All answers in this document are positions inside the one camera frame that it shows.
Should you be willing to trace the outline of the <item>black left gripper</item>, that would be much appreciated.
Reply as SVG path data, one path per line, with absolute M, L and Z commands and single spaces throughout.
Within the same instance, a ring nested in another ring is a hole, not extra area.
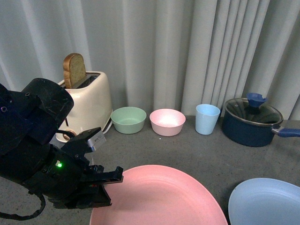
M 86 209 L 111 206 L 102 184 L 121 183 L 123 168 L 104 172 L 90 165 L 84 156 L 83 140 L 71 138 L 62 148 L 50 145 L 49 158 L 30 178 L 30 192 L 45 195 L 58 209 Z

